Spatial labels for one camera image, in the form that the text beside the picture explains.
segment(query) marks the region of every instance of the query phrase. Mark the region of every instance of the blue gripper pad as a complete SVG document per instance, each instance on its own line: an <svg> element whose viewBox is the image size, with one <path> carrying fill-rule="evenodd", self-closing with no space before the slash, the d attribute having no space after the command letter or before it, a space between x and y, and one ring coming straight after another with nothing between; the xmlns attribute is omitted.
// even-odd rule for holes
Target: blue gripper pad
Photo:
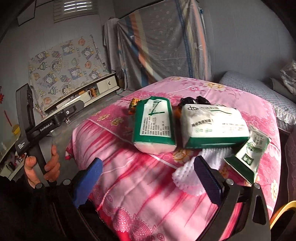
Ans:
<svg viewBox="0 0 296 241"><path fill-rule="evenodd" d="M81 177L78 183L75 184L73 190L73 203L76 208L85 204L94 185L100 178L103 170L103 162L99 158L95 158L86 169L86 173Z"/></svg>
<svg viewBox="0 0 296 241"><path fill-rule="evenodd" d="M218 206L222 203L223 190L211 172L211 168L202 156L194 159L194 171L202 183L209 199Z"/></svg>

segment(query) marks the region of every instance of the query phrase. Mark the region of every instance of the cabinet drawer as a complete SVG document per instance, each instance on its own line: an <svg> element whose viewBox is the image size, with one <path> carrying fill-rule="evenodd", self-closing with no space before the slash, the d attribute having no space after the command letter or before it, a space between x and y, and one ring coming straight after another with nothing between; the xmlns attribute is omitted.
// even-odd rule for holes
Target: cabinet drawer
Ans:
<svg viewBox="0 0 296 241"><path fill-rule="evenodd" d="M100 82L97 83L98 89L99 89L99 93L102 94L105 91L108 90L108 84L106 80L102 80Z"/></svg>
<svg viewBox="0 0 296 241"><path fill-rule="evenodd" d="M114 87L117 86L117 82L116 82L115 76L112 76L112 77L106 79L106 82L108 84L108 89L112 89L112 88L114 88Z"/></svg>

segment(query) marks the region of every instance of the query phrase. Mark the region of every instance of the pink floral bedspread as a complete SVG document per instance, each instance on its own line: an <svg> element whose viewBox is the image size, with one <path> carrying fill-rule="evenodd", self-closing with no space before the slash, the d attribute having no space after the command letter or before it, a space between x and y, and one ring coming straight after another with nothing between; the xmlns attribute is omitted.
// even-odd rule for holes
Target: pink floral bedspread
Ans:
<svg viewBox="0 0 296 241"><path fill-rule="evenodd" d="M66 155L80 169L95 157L103 161L103 173L90 195L102 220L120 240L196 240L211 220L217 206L208 196L190 196L179 190L172 173L200 150L177 148L172 153L148 155L131 143L133 116L127 115L132 98L169 98L176 106L182 97L203 96L212 104L237 108L247 124L271 137L263 155L257 182L260 183L269 217L278 194L281 149L276 118L271 104L255 95L202 80L170 77L128 95L99 111L79 125ZM220 172L238 184L244 180L229 166ZM240 211L237 204L222 239L227 238Z"/></svg>

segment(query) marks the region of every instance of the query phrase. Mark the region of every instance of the small packet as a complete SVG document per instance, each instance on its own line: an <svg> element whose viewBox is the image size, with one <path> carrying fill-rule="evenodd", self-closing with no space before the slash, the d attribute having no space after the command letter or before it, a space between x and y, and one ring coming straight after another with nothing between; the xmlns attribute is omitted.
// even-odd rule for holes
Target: small packet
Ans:
<svg viewBox="0 0 296 241"><path fill-rule="evenodd" d="M133 143L141 152L161 154L176 149L171 103L151 96L137 102Z"/></svg>
<svg viewBox="0 0 296 241"><path fill-rule="evenodd" d="M271 140L252 126L249 126L249 131L249 140L235 156L225 158L225 161L252 185L256 180L261 157Z"/></svg>
<svg viewBox="0 0 296 241"><path fill-rule="evenodd" d="M139 99L133 98L130 102L130 105L128 107L128 114L133 115L136 112L136 106L138 103Z"/></svg>

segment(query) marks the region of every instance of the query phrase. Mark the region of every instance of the white towel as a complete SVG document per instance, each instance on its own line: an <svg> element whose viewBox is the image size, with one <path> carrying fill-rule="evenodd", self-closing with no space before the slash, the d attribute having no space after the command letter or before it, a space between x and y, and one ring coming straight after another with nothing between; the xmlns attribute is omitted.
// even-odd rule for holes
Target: white towel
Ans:
<svg viewBox="0 0 296 241"><path fill-rule="evenodd" d="M211 168L219 170L219 168L224 165L225 161L223 158L229 157L231 154L232 149L227 147L203 149L199 153L199 156L202 156ZM194 159L195 157L186 162L184 166L179 167L172 174L172 179L176 186L182 191L193 196L199 196L205 193L205 189L194 171Z"/></svg>
<svg viewBox="0 0 296 241"><path fill-rule="evenodd" d="M116 71L118 74L121 71L121 65L118 55L118 35L117 35L118 18L109 19L104 26L104 42L103 45L107 48L108 56L108 70L110 72Z"/></svg>

